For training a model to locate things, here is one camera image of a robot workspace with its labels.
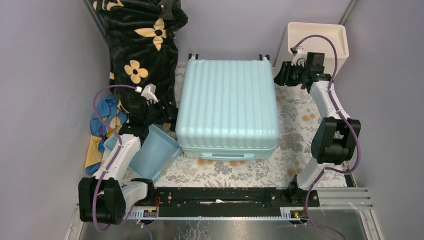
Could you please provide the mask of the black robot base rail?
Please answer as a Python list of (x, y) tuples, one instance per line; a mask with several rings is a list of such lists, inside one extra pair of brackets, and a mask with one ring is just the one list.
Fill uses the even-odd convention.
[(131, 220), (267, 220), (305, 222), (307, 207), (320, 206), (318, 192), (290, 182), (281, 187), (156, 187), (127, 210)]

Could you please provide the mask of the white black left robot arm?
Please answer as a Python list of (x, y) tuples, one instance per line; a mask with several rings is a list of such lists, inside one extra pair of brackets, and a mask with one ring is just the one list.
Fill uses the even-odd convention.
[(128, 208), (154, 204), (154, 182), (180, 152), (177, 142), (154, 124), (142, 129), (126, 121), (120, 130), (112, 129), (106, 140), (110, 154), (103, 165), (78, 184), (82, 222), (119, 225)]

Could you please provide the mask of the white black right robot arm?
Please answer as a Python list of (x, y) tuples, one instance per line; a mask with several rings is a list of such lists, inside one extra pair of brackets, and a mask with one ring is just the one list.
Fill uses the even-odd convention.
[(295, 50), (291, 61), (284, 61), (274, 77), (279, 86), (302, 86), (311, 95), (321, 116), (319, 127), (311, 141), (312, 158), (303, 172), (293, 180), (297, 186), (287, 191), (287, 201), (293, 206), (306, 199), (305, 190), (314, 188), (327, 170), (350, 161), (357, 146), (361, 123), (350, 118), (335, 93), (332, 76), (325, 73), (325, 55)]

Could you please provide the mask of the light blue ribbed suitcase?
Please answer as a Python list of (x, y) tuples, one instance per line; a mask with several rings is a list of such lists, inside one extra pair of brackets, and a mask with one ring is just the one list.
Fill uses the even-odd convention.
[(175, 133), (189, 158), (270, 158), (278, 146), (280, 125), (268, 58), (191, 57), (185, 68)]

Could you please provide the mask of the black floral plush blanket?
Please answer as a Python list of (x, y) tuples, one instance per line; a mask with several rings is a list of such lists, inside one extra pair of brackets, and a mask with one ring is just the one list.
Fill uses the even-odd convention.
[(94, 0), (109, 49), (109, 84), (117, 104), (134, 115), (134, 87), (155, 85), (158, 103), (141, 115), (145, 126), (176, 128), (175, 70), (179, 51), (176, 32), (188, 23), (179, 0)]

